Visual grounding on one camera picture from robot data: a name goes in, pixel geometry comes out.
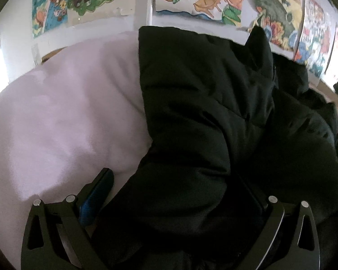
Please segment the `large black jacket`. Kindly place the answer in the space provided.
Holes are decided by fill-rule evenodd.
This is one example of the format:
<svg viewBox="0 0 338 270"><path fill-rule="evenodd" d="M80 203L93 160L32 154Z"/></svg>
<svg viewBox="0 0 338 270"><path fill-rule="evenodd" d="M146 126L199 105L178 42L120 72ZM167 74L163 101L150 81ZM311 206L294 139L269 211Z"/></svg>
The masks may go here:
<svg viewBox="0 0 338 270"><path fill-rule="evenodd" d="M238 269L267 200L307 201L322 269L338 269L338 114L255 27L245 45L142 27L152 143L93 233L103 269Z"/></svg>

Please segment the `pink bed sheet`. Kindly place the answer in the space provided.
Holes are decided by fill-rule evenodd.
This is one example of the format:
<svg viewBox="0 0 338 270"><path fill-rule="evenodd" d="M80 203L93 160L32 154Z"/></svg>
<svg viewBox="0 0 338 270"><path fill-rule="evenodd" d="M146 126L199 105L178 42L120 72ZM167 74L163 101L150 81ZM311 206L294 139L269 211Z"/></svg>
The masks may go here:
<svg viewBox="0 0 338 270"><path fill-rule="evenodd" d="M16 268L30 207L78 193L103 168L119 191L151 144L138 32L64 48L0 93L0 250Z"/></svg>

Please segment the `colourful red blue poster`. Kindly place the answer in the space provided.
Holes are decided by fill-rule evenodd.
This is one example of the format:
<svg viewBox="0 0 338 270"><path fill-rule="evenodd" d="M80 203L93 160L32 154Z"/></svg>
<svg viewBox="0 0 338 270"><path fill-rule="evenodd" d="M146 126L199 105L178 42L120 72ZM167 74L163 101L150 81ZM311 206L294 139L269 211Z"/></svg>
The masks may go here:
<svg viewBox="0 0 338 270"><path fill-rule="evenodd" d="M305 65L317 78L327 69L334 30L321 0L304 0L304 21L294 61Z"/></svg>

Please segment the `yellow dinosaur poster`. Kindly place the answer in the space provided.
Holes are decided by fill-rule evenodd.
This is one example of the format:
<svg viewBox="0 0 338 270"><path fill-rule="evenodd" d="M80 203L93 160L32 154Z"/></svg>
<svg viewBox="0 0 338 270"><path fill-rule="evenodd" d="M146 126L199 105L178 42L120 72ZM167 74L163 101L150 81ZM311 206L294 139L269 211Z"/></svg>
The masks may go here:
<svg viewBox="0 0 338 270"><path fill-rule="evenodd" d="M302 0L253 0L258 17L253 22L268 40L285 51L293 51L301 23Z"/></svg>

